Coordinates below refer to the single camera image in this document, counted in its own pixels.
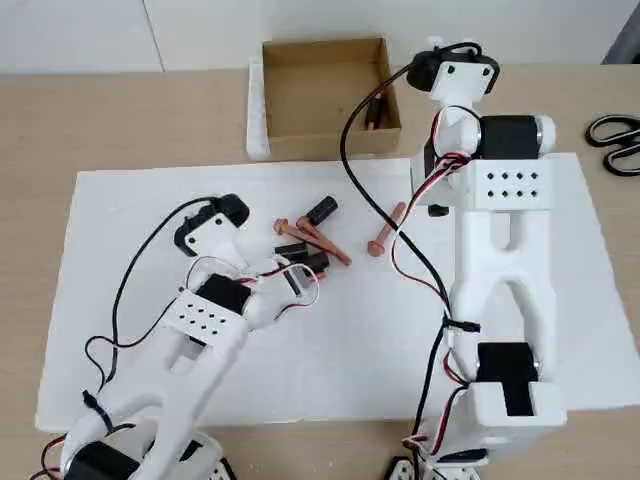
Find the robotic arm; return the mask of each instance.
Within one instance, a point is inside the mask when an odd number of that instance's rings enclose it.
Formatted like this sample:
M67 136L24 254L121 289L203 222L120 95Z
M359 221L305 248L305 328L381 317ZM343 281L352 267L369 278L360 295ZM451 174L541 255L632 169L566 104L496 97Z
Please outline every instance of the robotic arm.
M505 283L525 321L524 338L511 343L447 329L463 386L439 422L420 425L413 441L423 462L415 477L466 480L477 477L475 467L566 423L554 383L557 318L549 273L553 170L546 153L555 127L543 115L482 117L472 110L500 71L477 44L448 48L435 41L412 65L409 83L442 106L423 154L412 161L416 190L446 155L473 160L420 200L434 216L455 207L452 320L478 324L487 299ZM205 480L220 468L219 444L194 433L207 400L252 330L311 297L302 267L286 267L279 258L260 266L245 261L234 238L248 209L237 197L227 200L204 207L176 232L176 245L196 257L186 285L133 367L97 395L99 408L69 432L61 459L65 479ZM492 240L497 213L510 217L504 248ZM207 259L217 269L195 268ZM139 421L121 443L102 441L110 425L150 407L159 413ZM403 462L388 478L412 478L413 466Z
M490 295L506 284L524 318L524 338L503 343L479 332L448 328L450 353L463 377L435 425L424 422L417 439L418 478L473 479L475 467L525 448L566 423L556 369L556 302L550 276L550 216L555 126L544 115L482 117L472 103L489 93L498 64L441 40L418 54L407 74L441 109L422 155L412 161L414 187L445 155L468 164L444 177L421 199L432 216L455 209L455 282L452 319L478 324ZM492 224L509 216L509 240L496 246ZM396 473L411 465L399 464Z
M248 209L235 196L219 200L226 211L212 203L176 232L176 245L196 257L186 285L135 363L67 434L65 479L208 480L224 468L220 445L194 432L196 421L250 332L275 323L291 305L309 303L313 281L306 267L287 266L281 257L249 266L234 241ZM196 271L205 260L214 271ZM142 420L119 443L102 441L113 425L136 417Z

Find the scissors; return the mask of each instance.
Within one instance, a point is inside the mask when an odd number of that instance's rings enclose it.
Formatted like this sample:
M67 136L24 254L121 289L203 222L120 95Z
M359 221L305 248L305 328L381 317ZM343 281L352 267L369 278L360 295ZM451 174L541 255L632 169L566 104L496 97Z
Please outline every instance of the scissors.
M606 124L620 124L622 131L613 133L607 137L596 135L598 127ZM634 177L640 175L640 165L623 168L616 166L616 161L640 153L640 118L631 115L604 115L594 120L585 133L587 143L593 147L608 147L619 145L620 148L611 150L602 161L604 168L619 177Z

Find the cardboard box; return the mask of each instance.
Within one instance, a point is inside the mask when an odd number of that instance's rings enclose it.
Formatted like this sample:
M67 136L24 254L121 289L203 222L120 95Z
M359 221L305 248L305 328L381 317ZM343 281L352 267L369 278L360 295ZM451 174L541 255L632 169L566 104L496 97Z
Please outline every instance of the cardboard box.
M262 54L272 158L337 158L347 118L390 76L382 38L265 43ZM367 131L366 109L354 122L349 154L381 154L395 149L400 115L393 86L386 90L384 100L378 129Z

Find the screw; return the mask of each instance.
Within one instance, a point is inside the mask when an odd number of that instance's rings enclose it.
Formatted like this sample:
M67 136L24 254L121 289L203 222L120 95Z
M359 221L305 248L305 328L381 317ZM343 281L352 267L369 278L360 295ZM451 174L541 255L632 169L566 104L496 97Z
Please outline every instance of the screw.
M329 240L325 235L323 235L313 224L309 221L309 217L302 216L296 222L296 226L302 230L303 232L308 233L309 235L314 236L318 240L324 242L326 245L332 248L332 253L335 257L340 260L345 265L351 265L351 259L345 254L342 250L340 250L336 245Z
M336 255L335 250L331 245L327 245L319 238L316 238L313 235L309 235L308 233L292 227L291 225L289 225L289 221L286 218L278 218L276 220L276 223L273 224L273 229L278 235L286 233L288 235L291 235L292 237L297 238L298 240L302 240L303 242L307 242L315 247L318 247L321 250Z
M407 205L404 202L398 202L398 204L394 207L393 211L391 212L391 219L394 222L398 222L398 220L400 219L400 215L402 215L402 212L404 212L406 206ZM372 257L379 257L380 255L384 254L384 242L386 242L387 238L389 238L390 233L391 227L385 223L384 227L382 227L382 230L380 230L380 233L378 233L378 236L375 238L375 240L371 240L367 244L367 252L369 253L369 255L371 255Z

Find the wire connector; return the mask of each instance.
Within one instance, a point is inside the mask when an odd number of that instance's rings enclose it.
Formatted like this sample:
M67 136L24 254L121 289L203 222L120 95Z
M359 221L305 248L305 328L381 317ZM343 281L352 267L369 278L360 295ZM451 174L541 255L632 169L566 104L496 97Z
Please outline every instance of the wire connector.
M480 333L480 324L474 322L458 322L456 320L444 319L443 324L446 328L459 328L467 333Z

